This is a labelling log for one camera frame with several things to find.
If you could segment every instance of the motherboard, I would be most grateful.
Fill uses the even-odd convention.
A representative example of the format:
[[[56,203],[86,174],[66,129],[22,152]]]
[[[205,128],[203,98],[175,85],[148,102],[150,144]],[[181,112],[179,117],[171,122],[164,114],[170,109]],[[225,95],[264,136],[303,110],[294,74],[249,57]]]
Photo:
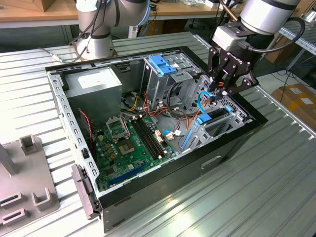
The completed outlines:
[[[148,116],[124,121],[115,118],[93,133],[100,191],[115,186],[175,156]]]

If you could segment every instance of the green circuit board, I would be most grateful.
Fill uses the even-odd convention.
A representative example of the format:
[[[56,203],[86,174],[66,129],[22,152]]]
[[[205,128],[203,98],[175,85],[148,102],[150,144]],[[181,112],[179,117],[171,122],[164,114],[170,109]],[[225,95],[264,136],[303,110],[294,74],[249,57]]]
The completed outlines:
[[[158,128],[152,119],[144,117],[142,121],[146,124],[149,134],[156,139],[153,131]],[[119,123],[114,125],[111,127],[112,135],[123,131]],[[97,149],[95,162],[100,172],[96,183],[100,191],[104,191],[175,156],[173,149],[167,142],[164,142],[164,145],[158,144],[165,154],[161,158],[152,157],[130,120],[126,121],[126,126],[130,133],[129,139],[122,138],[117,143],[114,143],[106,126],[93,133]]]

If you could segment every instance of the slotted aluminum surface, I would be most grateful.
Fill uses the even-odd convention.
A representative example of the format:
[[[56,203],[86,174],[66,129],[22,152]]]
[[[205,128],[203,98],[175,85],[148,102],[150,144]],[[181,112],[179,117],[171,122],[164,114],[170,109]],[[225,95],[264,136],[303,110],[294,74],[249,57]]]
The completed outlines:
[[[316,27],[311,23],[305,22],[305,31],[296,43],[308,52],[316,55]],[[300,24],[290,21],[279,31],[282,35],[292,40],[300,30]]]
[[[191,33],[121,39],[120,55],[188,46],[207,61],[208,45]],[[75,58],[69,46],[50,48]],[[0,142],[39,134],[61,203],[58,211],[10,237],[103,236],[88,221],[71,178],[69,145],[44,67],[59,64],[45,52],[0,54]],[[124,222],[107,236],[312,236],[316,232],[315,138],[259,88],[243,96],[269,120],[230,161]]]

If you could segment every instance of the wooden desk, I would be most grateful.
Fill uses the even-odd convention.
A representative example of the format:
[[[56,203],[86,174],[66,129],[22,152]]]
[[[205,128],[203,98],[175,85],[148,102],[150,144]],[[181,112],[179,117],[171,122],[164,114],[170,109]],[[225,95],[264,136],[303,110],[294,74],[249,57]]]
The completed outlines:
[[[74,0],[56,0],[46,12],[32,11],[13,6],[0,8],[0,28],[59,26],[78,24],[78,13]],[[234,8],[236,13],[242,7]],[[215,17],[217,8],[204,4],[187,6],[182,2],[161,2],[157,4],[157,20]]]

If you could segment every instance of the white label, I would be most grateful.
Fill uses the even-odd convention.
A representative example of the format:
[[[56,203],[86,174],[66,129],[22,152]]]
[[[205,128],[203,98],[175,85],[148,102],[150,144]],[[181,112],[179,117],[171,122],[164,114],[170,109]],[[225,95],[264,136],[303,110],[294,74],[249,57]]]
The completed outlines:
[[[300,89],[299,88],[291,88],[291,91],[293,91],[293,93],[295,93],[295,94],[302,94],[302,92],[300,91]]]
[[[110,88],[119,84],[118,79],[112,74],[110,69],[78,77],[78,81],[83,89],[97,85],[105,85],[106,88]]]
[[[172,67],[172,68],[179,68],[180,66],[175,63],[175,64],[170,65],[170,67]]]
[[[309,98],[301,98],[301,100],[303,100],[303,102],[307,105],[312,105],[313,102],[309,99]]]

